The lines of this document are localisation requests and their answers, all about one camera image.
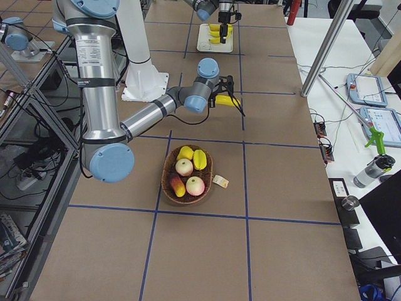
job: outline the cardboard sheet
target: cardboard sheet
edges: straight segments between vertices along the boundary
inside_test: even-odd
[[[359,300],[282,9],[239,10],[246,45],[240,38],[232,54],[212,57],[234,76],[246,117],[229,107],[197,126],[168,117],[131,142],[128,178],[81,178],[32,301]],[[170,87],[190,85],[207,56],[196,51],[200,23],[184,2],[150,8],[152,61],[170,73]],[[266,52],[252,37],[264,31]],[[143,106],[119,103],[121,118]],[[230,183],[196,206],[172,206],[160,190],[162,164],[186,144],[207,150]]]

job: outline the red apple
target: red apple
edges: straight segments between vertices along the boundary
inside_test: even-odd
[[[191,196],[200,196],[205,191],[205,183],[200,177],[190,177],[185,188]]]
[[[175,164],[175,170],[180,174],[180,176],[186,177],[192,174],[194,166],[190,160],[184,158],[177,161]]]

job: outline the sticker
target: sticker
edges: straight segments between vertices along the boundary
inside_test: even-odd
[[[219,176],[216,174],[213,178],[213,183],[223,187],[227,188],[229,181],[227,179],[224,179],[222,176]]]
[[[342,183],[341,181],[333,181],[333,188],[334,192],[336,192],[336,196],[338,196],[339,198],[347,196],[344,183]]]
[[[100,48],[100,41],[98,40],[76,41],[76,54],[79,66],[103,66]]]

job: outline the fruit basket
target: fruit basket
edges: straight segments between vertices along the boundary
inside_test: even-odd
[[[200,177],[205,184],[205,190],[199,196],[192,196],[188,192],[185,192],[185,194],[180,198],[175,195],[174,190],[170,186],[169,177],[172,172],[175,172],[175,163],[177,162],[177,156],[178,156],[182,146],[174,149],[169,154],[169,156],[166,158],[166,160],[164,161],[163,174],[162,174],[162,189],[163,189],[163,192],[165,193],[165,195],[173,203],[180,204],[180,205],[188,205],[188,204],[198,203],[201,199],[203,199],[205,197],[205,195],[209,192],[209,190],[212,186],[212,173],[213,173],[212,157],[209,155],[209,153],[206,150],[200,148],[199,146],[196,146],[196,145],[187,145],[187,146],[189,146],[193,151],[195,151],[197,149],[201,149],[202,151],[204,151],[204,153],[206,154],[207,165],[201,171],[194,169],[191,175],[180,176],[180,178],[185,185],[187,180],[190,177],[192,177],[192,176]]]

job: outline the white tray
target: white tray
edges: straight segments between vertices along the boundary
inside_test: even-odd
[[[230,53],[232,52],[232,36],[233,32],[230,34],[230,37],[227,38],[226,44],[212,44],[209,42],[209,39],[213,38],[209,34],[209,25],[201,24],[199,26],[198,44],[196,49],[200,52]]]

